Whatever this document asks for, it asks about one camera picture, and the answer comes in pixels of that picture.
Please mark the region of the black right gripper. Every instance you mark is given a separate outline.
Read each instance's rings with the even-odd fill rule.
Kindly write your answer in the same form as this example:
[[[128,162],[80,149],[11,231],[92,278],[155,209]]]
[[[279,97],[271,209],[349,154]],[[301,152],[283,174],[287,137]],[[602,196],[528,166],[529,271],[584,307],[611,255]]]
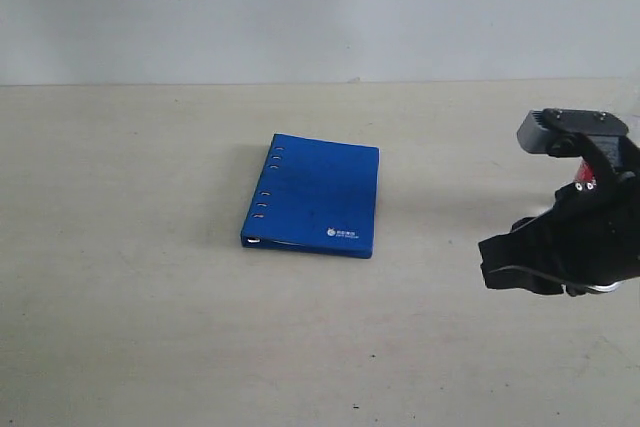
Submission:
[[[576,135],[570,153],[593,169],[594,192],[573,181],[552,206],[514,223],[508,234],[478,244],[489,290],[540,296],[603,294],[639,275],[639,149],[626,136]]]

